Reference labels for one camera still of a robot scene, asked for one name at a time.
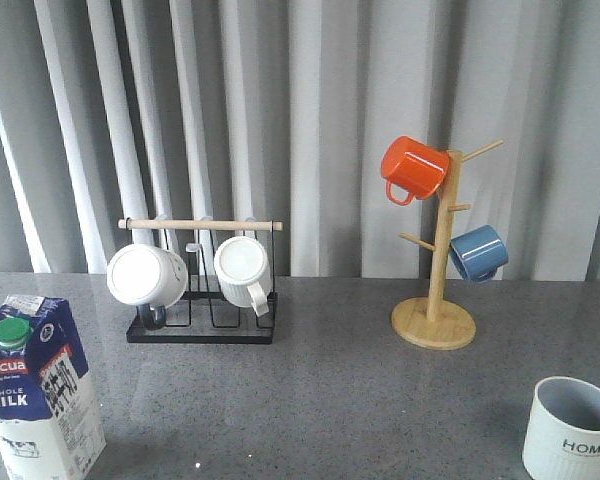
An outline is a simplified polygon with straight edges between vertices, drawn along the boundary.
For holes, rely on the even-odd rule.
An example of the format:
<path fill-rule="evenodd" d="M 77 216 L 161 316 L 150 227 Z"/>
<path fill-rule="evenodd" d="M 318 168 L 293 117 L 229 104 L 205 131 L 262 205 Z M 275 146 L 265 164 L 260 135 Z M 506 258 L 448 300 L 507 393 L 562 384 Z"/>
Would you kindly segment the grey pleated curtain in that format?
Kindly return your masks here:
<path fill-rule="evenodd" d="M 0 1 L 0 272 L 101 273 L 164 216 L 281 221 L 282 275 L 423 278 L 401 135 L 499 142 L 454 230 L 494 226 L 504 278 L 600 280 L 600 1 Z"/>

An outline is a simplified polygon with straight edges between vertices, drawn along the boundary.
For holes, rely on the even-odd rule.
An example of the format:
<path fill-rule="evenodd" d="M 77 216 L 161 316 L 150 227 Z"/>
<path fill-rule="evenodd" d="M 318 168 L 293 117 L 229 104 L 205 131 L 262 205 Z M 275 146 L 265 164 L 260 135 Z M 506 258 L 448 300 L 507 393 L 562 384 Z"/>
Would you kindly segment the blue enamel mug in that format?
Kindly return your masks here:
<path fill-rule="evenodd" d="M 453 238 L 449 254 L 461 278 L 476 283 L 493 279 L 509 261 L 506 244 L 491 225 Z"/>

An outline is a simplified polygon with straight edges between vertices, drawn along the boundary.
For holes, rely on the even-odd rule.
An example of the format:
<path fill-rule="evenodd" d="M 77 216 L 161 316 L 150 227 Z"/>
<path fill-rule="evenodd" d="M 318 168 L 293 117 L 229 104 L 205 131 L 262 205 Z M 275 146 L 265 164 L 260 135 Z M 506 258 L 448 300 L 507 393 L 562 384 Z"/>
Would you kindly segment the white HOME mug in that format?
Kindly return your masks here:
<path fill-rule="evenodd" d="M 566 376 L 540 380 L 522 461 L 533 479 L 600 479 L 600 388 Z"/>

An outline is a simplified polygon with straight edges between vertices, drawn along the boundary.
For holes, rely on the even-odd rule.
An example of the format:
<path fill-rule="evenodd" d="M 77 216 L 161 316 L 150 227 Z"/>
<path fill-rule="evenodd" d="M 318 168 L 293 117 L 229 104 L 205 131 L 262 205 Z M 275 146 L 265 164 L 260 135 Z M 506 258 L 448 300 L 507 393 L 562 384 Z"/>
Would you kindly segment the wooden mug tree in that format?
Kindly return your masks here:
<path fill-rule="evenodd" d="M 457 202 L 463 163 L 503 144 L 502 139 L 496 140 L 467 154 L 450 150 L 450 167 L 438 189 L 434 242 L 429 244 L 406 233 L 400 235 L 432 251 L 428 295 L 403 300 L 391 313 L 394 331 L 414 345 L 433 350 L 456 350 L 474 339 L 476 325 L 472 316 L 461 306 L 444 299 L 453 221 L 457 212 L 471 208 L 469 204 Z"/>

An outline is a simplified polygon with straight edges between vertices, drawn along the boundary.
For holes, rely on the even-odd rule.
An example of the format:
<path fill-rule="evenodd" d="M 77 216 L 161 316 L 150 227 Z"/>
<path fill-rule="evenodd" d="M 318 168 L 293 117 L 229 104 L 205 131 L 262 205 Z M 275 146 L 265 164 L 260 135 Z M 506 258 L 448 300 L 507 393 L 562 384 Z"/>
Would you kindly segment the blue white milk carton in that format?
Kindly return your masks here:
<path fill-rule="evenodd" d="M 17 295 L 0 306 L 0 453 L 11 479 L 84 479 L 106 446 L 67 300 Z"/>

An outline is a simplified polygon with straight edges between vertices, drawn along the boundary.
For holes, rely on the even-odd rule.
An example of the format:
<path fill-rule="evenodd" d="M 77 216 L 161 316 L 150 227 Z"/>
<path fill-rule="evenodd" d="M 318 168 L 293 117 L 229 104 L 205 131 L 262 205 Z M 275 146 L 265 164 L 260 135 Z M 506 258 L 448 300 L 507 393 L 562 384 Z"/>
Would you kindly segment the orange enamel mug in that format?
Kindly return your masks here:
<path fill-rule="evenodd" d="M 387 198 L 401 206 L 414 198 L 426 199 L 444 182 L 451 156 L 407 136 L 401 136 L 388 147 L 382 162 Z"/>

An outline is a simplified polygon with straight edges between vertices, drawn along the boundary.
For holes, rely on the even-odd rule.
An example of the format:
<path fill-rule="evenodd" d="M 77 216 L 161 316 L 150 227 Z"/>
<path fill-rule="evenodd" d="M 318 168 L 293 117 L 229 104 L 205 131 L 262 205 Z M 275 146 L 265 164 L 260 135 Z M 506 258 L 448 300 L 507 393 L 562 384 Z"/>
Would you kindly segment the smooth white hanging mug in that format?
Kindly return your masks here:
<path fill-rule="evenodd" d="M 107 266 L 107 286 L 119 302 L 135 306 L 147 330 L 166 325 L 166 310 L 183 296 L 188 269 L 170 250 L 131 244 L 114 254 Z"/>

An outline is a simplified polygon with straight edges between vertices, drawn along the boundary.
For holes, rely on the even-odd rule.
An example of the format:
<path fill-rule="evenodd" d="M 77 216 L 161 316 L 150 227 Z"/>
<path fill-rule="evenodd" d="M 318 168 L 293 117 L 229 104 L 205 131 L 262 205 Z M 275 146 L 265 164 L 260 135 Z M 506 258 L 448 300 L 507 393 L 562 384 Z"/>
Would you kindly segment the black metal mug rack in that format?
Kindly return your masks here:
<path fill-rule="evenodd" d="M 161 249 L 179 255 L 188 269 L 188 284 L 182 298 L 166 310 L 166 325 L 147 330 L 142 325 L 137 308 L 126 332 L 130 343 L 216 343 L 269 344 L 274 337 L 278 293 L 275 279 L 275 240 L 282 230 L 280 221 L 256 220 L 140 220 L 127 218 L 119 227 L 132 232 L 157 231 L 166 237 L 172 230 L 188 230 L 193 239 L 184 254 L 178 254 L 163 240 Z M 220 245 L 235 236 L 247 236 L 259 241 L 268 255 L 273 290 L 268 295 L 269 312 L 258 317 L 251 308 L 234 306 L 221 292 L 214 269 L 214 256 Z"/>

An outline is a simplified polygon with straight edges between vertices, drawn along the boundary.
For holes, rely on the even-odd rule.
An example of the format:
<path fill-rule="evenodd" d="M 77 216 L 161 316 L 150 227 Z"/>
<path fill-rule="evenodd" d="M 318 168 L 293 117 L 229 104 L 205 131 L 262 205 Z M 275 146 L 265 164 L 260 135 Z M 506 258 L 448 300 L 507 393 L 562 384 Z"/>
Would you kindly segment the ribbed white hanging mug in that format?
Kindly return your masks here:
<path fill-rule="evenodd" d="M 231 304 L 251 308 L 260 317 L 269 312 L 272 277 L 264 246 L 247 236 L 224 241 L 214 256 L 221 292 Z"/>

